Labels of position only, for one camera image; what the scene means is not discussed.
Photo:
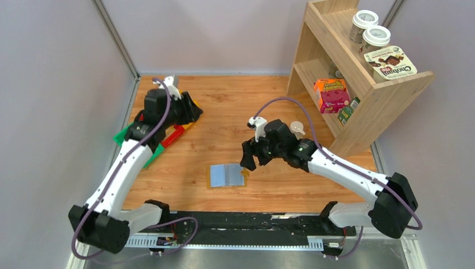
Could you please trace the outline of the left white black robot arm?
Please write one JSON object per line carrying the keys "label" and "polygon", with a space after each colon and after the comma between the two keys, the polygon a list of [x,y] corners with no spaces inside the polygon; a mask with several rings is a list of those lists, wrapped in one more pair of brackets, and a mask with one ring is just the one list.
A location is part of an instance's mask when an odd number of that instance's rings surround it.
{"label": "left white black robot arm", "polygon": [[160,151],[166,131],[196,122],[203,110],[189,92],[176,88],[152,89],[133,123],[121,131],[120,152],[106,178],[84,205],[71,207],[68,218],[74,241],[117,254],[129,237],[160,223],[169,206],[147,200],[135,210],[123,211],[124,200],[140,171]]}

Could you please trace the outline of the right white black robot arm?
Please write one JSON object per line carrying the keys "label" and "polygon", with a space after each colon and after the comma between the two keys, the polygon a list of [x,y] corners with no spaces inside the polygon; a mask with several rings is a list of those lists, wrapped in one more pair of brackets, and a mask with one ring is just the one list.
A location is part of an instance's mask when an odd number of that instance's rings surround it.
{"label": "right white black robot arm", "polygon": [[322,215],[334,226],[372,226],[393,239],[399,239],[410,228],[411,220],[421,227],[415,216],[418,202],[404,175],[388,176],[364,169],[311,139],[297,138],[279,119],[267,122],[262,117],[251,117],[247,126],[254,136],[241,144],[241,167],[253,171],[282,159],[292,168],[326,177],[364,199],[360,203],[328,203]]}

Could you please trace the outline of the yellow leather card holder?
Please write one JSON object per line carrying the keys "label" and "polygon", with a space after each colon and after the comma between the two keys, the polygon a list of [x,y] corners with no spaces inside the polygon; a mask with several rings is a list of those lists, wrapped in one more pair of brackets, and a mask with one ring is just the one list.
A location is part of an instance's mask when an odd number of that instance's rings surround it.
{"label": "yellow leather card holder", "polygon": [[249,171],[237,163],[214,164],[207,170],[207,188],[246,187]]}

